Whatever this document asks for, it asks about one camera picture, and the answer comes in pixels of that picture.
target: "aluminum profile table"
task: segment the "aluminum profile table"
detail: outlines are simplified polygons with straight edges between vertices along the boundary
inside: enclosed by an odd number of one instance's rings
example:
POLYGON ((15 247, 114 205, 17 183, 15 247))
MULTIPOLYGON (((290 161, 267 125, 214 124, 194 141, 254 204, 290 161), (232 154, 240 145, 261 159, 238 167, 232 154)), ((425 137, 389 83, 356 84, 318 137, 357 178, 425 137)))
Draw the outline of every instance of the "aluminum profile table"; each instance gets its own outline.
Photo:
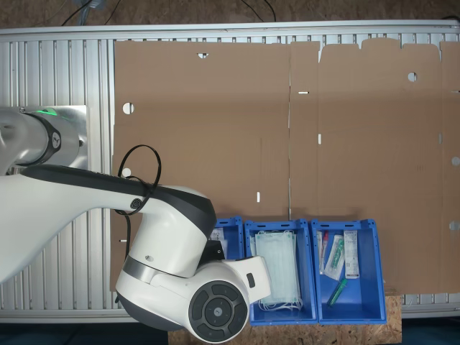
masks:
MULTIPOLYGON (((429 20, 4 29, 0 106, 86 105, 89 169, 111 174, 116 40, 319 41, 322 49, 361 46, 371 37, 439 47, 442 41, 460 41, 459 35, 456 21, 429 20)), ((133 321, 115 303, 109 274, 109 210, 96 209, 66 226, 28 267, 1 285, 0 323, 133 321)), ((402 297, 403 318, 458 315, 460 293, 402 297)))

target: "robot logo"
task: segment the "robot logo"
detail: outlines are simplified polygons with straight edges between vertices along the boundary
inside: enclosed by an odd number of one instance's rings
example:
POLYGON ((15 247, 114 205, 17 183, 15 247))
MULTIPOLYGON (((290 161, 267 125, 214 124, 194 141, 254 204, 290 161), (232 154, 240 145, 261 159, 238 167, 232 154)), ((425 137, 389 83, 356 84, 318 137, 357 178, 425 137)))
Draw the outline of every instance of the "robot logo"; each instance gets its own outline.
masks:
POLYGON ((138 208, 139 206, 141 206, 141 199, 134 199, 132 202, 131 202, 131 205, 130 207, 133 208, 133 209, 136 209, 138 208))
POLYGON ((59 147, 59 144, 60 144, 60 137, 59 137, 59 134, 54 132, 52 134, 52 146, 57 149, 59 147))

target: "green syringe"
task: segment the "green syringe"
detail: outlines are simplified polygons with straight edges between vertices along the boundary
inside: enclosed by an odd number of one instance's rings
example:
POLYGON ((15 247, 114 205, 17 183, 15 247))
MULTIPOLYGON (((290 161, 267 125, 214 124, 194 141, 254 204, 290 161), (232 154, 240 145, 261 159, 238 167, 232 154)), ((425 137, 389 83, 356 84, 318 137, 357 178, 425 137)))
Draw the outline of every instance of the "green syringe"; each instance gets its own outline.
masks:
POLYGON ((328 306, 333 306, 336 301, 337 301, 337 298, 339 298, 340 294, 342 293, 342 290, 346 287, 346 278, 342 279, 341 282, 337 285, 336 289, 334 290, 331 298, 329 298, 329 301, 328 301, 328 306))
POLYGON ((344 250, 344 240, 340 239, 339 242, 337 243, 336 253, 333 255, 333 258, 332 258, 331 268, 333 269, 337 268, 337 265, 339 264, 340 256, 342 255, 343 250, 344 250))

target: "floor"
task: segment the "floor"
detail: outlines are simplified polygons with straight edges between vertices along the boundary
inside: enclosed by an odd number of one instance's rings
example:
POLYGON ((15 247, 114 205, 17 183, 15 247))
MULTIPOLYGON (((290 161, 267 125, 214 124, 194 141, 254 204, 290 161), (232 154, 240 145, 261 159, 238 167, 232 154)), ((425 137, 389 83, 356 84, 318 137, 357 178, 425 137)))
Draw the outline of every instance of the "floor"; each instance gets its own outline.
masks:
MULTIPOLYGON (((0 29, 60 26, 84 0, 0 0, 0 29)), ((92 9, 87 25, 102 25, 118 0, 92 9)), ((265 22, 273 14, 264 0, 245 0, 265 22)), ((268 0, 277 21, 348 19, 440 19, 460 15, 459 0, 268 0)), ((78 15, 67 25, 75 25, 78 15)), ((260 22, 242 0, 121 0, 107 25, 260 22)))
MULTIPOLYGON (((402 344, 460 345, 460 318, 402 320, 402 344)), ((167 333, 140 323, 2 325, 0 345, 166 345, 167 333)))

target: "surgical mask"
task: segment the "surgical mask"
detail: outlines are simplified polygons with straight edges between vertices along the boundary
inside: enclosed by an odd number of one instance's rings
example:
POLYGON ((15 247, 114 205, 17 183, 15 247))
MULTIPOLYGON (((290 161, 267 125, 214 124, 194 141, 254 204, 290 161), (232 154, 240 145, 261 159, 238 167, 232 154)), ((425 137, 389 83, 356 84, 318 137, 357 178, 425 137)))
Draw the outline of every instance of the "surgical mask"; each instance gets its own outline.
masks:
POLYGON ((295 234, 291 231, 261 231, 255 236, 256 253, 265 259, 272 291, 271 295, 259 301, 262 310, 302 308, 295 261, 295 240, 295 234))

